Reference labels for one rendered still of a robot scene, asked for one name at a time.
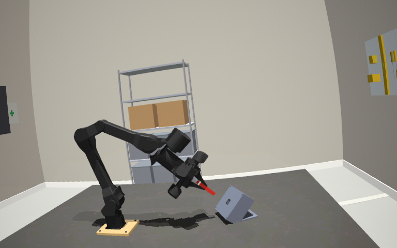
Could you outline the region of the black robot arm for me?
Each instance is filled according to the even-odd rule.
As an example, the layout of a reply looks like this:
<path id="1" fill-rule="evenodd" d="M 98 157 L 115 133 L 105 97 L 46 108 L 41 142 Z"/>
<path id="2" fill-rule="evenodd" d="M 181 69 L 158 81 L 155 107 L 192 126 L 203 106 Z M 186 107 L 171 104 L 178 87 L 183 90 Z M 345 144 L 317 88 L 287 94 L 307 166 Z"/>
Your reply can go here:
<path id="1" fill-rule="evenodd" d="M 105 229 L 120 230 L 125 226 L 126 222 L 120 210 L 125 201 L 124 193 L 121 187 L 116 187 L 100 158 L 96 149 L 95 135 L 104 132 L 113 137 L 119 138 L 123 141 L 131 143 L 138 150 L 150 154 L 158 149 L 155 155 L 150 156 L 151 165 L 156 161 L 159 162 L 166 169 L 171 167 L 176 160 L 174 153 L 181 153 L 182 150 L 190 143 L 191 139 L 183 132 L 174 128 L 167 138 L 157 138 L 155 135 L 146 133 L 137 133 L 107 120 L 98 120 L 89 127 L 79 128 L 74 133 L 74 140 L 86 154 L 87 159 L 95 173 L 95 176 L 101 185 L 102 195 L 104 200 L 104 207 L 101 210 L 107 226 Z M 170 150 L 169 150 L 170 149 Z M 174 153 L 172 153 L 174 152 Z M 179 161 L 179 160 L 178 160 Z M 177 161 L 177 163 L 178 163 Z M 172 173 L 180 180 L 192 181 L 194 175 L 197 173 L 196 161 L 190 157 L 181 162 L 177 169 L 173 169 Z"/>

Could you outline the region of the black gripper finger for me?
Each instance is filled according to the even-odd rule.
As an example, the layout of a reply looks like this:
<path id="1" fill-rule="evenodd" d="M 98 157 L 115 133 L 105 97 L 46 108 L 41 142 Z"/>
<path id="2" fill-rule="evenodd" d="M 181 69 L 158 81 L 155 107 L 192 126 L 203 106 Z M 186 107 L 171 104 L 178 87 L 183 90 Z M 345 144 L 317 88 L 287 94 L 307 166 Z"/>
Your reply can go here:
<path id="1" fill-rule="evenodd" d="M 198 188 L 198 189 L 203 189 L 203 190 L 205 190 L 203 187 L 201 187 L 201 186 L 199 186 L 199 185 L 197 185 L 196 183 L 191 182 L 191 181 L 188 183 L 188 185 L 187 185 L 186 188 L 188 188 L 188 187 L 195 187 L 195 188 Z"/>
<path id="2" fill-rule="evenodd" d="M 201 176 L 201 174 L 200 174 L 200 171 L 201 171 L 201 169 L 199 168 L 198 171 L 197 171 L 197 173 L 194 175 L 194 177 L 195 177 L 197 180 L 199 180 L 201 183 L 203 183 L 205 186 L 208 186 L 208 185 L 206 184 L 206 182 L 203 180 L 203 178 L 202 178 L 202 176 Z"/>

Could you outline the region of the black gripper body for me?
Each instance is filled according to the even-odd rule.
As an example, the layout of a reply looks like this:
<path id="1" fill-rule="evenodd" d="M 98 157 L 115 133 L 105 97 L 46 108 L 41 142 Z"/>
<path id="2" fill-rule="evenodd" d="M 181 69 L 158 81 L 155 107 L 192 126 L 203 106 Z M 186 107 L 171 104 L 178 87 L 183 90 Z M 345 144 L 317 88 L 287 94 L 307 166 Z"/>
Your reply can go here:
<path id="1" fill-rule="evenodd" d="M 207 155 L 206 153 L 204 153 L 204 152 L 202 152 L 202 151 L 197 151 L 196 154 L 192 157 L 192 159 L 195 160 L 195 161 L 197 162 L 195 168 L 198 170 L 199 168 L 198 168 L 197 165 L 198 165 L 199 163 L 204 163 L 204 162 L 206 161 L 207 158 L 208 158 L 208 155 Z M 178 160 L 179 160 L 179 161 L 178 161 Z M 177 161 L 178 161 L 178 163 L 180 164 L 183 160 L 180 159 L 178 156 L 176 156 L 175 162 L 173 163 L 173 165 L 172 165 L 171 167 L 167 168 L 167 170 L 169 170 L 169 171 L 172 173 L 172 170 L 173 170 L 173 169 L 177 169 L 178 166 L 179 166 L 179 164 L 177 163 Z M 183 162 L 184 162 L 184 161 L 183 161 Z M 173 174 L 173 173 L 172 173 L 172 174 Z M 169 193 L 172 197 L 174 197 L 175 199 L 177 199 L 177 198 L 179 197 L 179 195 L 181 194 L 181 189 L 180 189 L 180 188 L 181 188 L 182 186 L 187 187 L 188 183 L 189 183 L 189 181 L 186 181 L 186 180 L 179 180 L 179 181 L 177 182 L 176 185 L 172 184 L 172 186 L 168 189 L 168 193 Z"/>

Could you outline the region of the red peg with white top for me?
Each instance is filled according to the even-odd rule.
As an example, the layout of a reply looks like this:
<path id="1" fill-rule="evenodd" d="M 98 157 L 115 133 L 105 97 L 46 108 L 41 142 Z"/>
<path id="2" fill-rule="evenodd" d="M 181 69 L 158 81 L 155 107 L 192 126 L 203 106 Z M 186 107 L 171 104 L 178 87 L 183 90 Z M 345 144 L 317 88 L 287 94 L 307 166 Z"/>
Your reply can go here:
<path id="1" fill-rule="evenodd" d="M 212 194 L 213 196 L 215 195 L 215 192 L 212 191 L 211 189 L 209 189 L 207 186 L 205 186 L 203 183 L 201 183 L 200 181 L 196 182 L 197 185 L 203 187 L 207 192 L 209 192 L 210 194 Z"/>

